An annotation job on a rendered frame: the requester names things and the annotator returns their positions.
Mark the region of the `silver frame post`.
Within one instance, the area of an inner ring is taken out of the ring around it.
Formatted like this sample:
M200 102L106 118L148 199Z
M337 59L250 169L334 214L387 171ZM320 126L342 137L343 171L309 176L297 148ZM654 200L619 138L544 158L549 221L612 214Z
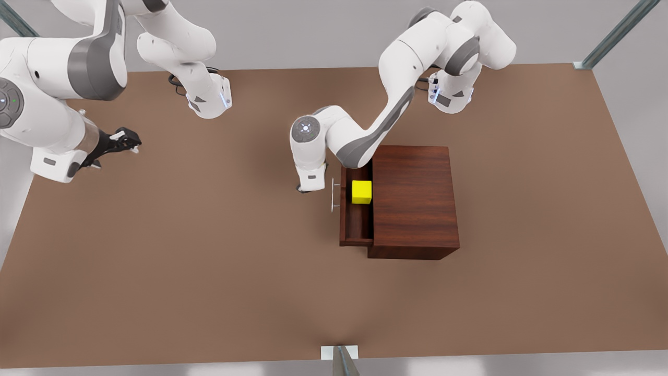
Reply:
M360 376L354 362L359 359L358 345L322 346L320 359L332 361L332 376Z
M0 0L0 19L19 37L40 36L5 0Z
M573 62L576 71L591 71L661 0L639 0L584 60Z

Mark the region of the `dark wooden cabinet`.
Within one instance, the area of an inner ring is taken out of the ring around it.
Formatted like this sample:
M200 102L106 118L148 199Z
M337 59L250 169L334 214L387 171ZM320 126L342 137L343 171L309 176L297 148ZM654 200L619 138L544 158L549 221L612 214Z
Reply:
M372 183L369 259L441 260L460 248L448 147L382 145Z

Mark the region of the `yellow cube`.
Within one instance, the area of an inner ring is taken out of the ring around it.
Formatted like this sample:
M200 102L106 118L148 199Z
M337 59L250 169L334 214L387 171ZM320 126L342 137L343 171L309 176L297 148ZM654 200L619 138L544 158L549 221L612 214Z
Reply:
M373 197L373 183L370 180L353 180L351 186L351 203L369 205Z

